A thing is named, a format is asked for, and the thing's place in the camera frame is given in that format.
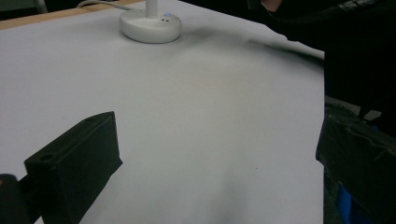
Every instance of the cable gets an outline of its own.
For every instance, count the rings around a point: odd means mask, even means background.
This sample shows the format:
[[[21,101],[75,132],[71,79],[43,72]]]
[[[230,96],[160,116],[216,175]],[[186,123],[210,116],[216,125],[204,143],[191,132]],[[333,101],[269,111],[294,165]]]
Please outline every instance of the cable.
[[[95,1],[95,0],[87,0],[87,1],[83,1],[80,2],[77,7],[84,7],[86,5],[91,5],[91,4],[104,4],[104,5],[109,5],[109,6],[113,6],[119,9],[123,9],[123,10],[133,10],[133,8],[131,7],[126,7],[117,3],[112,3],[112,2],[105,2],[105,1]]]

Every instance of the black block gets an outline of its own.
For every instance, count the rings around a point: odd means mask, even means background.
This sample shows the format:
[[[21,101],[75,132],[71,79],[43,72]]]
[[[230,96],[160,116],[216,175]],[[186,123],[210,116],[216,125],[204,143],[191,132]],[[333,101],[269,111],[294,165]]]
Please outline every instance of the black block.
[[[113,112],[84,119],[27,159],[44,222],[79,223],[121,164]]]
[[[374,223],[395,223],[396,138],[344,109],[327,106],[317,159]]]
[[[14,175],[0,175],[0,223],[30,223],[26,204]]]

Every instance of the dark fabric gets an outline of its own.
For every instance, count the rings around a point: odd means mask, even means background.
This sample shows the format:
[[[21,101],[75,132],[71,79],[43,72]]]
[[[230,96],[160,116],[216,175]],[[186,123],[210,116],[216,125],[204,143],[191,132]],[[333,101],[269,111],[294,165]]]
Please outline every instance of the dark fabric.
[[[276,13],[288,17],[304,15],[310,12],[316,12],[328,7],[333,7],[346,0],[283,0]]]
[[[326,94],[379,110],[391,103],[387,99],[395,94],[396,1],[377,1],[310,23],[288,23],[272,16],[268,24],[276,32],[325,51]]]

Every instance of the lamp base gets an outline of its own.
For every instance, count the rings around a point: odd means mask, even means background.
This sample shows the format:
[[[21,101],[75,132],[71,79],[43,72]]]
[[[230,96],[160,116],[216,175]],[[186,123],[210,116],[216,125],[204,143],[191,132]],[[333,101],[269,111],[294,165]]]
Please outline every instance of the lamp base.
[[[181,21],[171,13],[157,18],[146,17],[145,10],[129,10],[120,15],[120,29],[129,38],[150,44],[162,44],[176,40],[181,34]]]

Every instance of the white tabletop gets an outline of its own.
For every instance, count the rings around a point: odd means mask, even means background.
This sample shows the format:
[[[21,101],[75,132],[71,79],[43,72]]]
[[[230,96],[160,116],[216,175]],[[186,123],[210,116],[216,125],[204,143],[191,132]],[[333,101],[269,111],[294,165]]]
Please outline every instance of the white tabletop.
[[[144,7],[143,3],[134,7]],[[180,39],[134,42],[110,9],[0,31],[0,173],[115,111],[124,164],[82,224],[319,224],[322,53],[175,0]]]

